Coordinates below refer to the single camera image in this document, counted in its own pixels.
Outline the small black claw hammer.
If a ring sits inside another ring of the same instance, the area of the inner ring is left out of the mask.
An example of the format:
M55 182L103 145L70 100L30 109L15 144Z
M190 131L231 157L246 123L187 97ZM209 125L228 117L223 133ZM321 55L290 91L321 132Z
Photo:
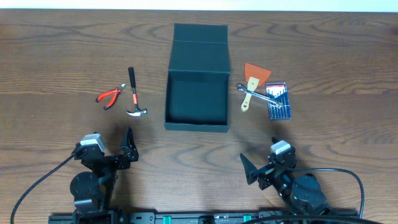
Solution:
M130 79L130 84L131 84L131 88L132 88L132 94L133 94L134 111L127 110L126 113L129 116L133 116L133 117L140 117L140 116L146 115L147 110L146 109L142 110L139 108L139 104L138 104L138 100L137 100L136 78L135 78L134 68L129 67L128 73L129 73L129 79Z

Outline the red handled pliers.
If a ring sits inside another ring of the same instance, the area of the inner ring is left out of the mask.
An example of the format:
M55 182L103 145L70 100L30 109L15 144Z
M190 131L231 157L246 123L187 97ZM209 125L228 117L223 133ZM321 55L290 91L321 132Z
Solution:
M118 87L116 87L113 90L109 90L109 91L103 92L102 94L100 94L95 99L95 101L97 103L99 103L101 100L105 99L106 97L111 96L112 97L111 101L103 107L104 110L108 110L115 104L115 102L117 101L119 95L123 92L125 87L126 87L126 84L123 83L123 84L119 85Z

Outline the blue screwdriver set case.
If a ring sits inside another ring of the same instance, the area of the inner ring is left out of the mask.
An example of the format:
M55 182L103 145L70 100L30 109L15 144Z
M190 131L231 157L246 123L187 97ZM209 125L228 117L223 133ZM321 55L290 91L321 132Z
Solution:
M273 103L268 103L270 120L283 120L292 117L289 103L289 92L286 83L267 83L266 96L278 101L282 106L278 107Z

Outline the silver combination wrench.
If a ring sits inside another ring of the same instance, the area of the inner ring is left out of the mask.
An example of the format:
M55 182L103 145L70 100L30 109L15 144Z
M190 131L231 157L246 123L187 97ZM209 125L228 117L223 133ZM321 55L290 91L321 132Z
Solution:
M276 107L278 107L278 108L281 108L281 107L283 106L283 104L280 103L280 102L278 102L277 100L272 99L272 98L269 98L268 96L265 96L265 95L258 94L258 93L254 92L254 91L248 90L248 89L247 89L244 85L242 85L242 84L239 84L239 85L237 86L237 89L238 89L239 91L243 91L243 92L245 92L245 93L247 93L247 94L249 94L249 95L251 95L251 96L255 96L255 97L257 97L257 98L261 98L261 99L263 99L263 100L266 100L266 101L268 101L269 103L272 103L274 106L276 106Z

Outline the orange scraper wooden handle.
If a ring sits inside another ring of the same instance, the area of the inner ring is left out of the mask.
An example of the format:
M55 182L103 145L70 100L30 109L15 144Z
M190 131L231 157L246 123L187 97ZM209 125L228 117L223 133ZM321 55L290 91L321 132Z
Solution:
M250 63L245 63L244 77L248 83L246 88L250 91L254 91L258 86L265 85L271 73L272 72L268 69Z

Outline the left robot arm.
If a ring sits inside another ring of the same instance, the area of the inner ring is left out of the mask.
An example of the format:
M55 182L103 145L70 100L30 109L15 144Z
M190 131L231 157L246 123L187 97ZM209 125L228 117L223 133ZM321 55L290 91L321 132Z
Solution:
M139 160L131 128L127 128L119 148L122 154L107 156L105 141L99 133L88 134L77 143L72 157L89 168L88 172L77 174L70 184L77 214L110 209L117 171L129 169L132 162Z

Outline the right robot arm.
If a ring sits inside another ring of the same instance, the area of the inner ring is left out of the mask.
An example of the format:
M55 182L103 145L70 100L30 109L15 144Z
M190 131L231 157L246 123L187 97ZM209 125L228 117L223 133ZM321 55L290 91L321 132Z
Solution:
M240 155L249 185L257 182L264 190L275 188L294 215L330 215L325 194L312 174L293 176L297 165L295 148L290 144L272 145L268 165L258 169L245 155Z

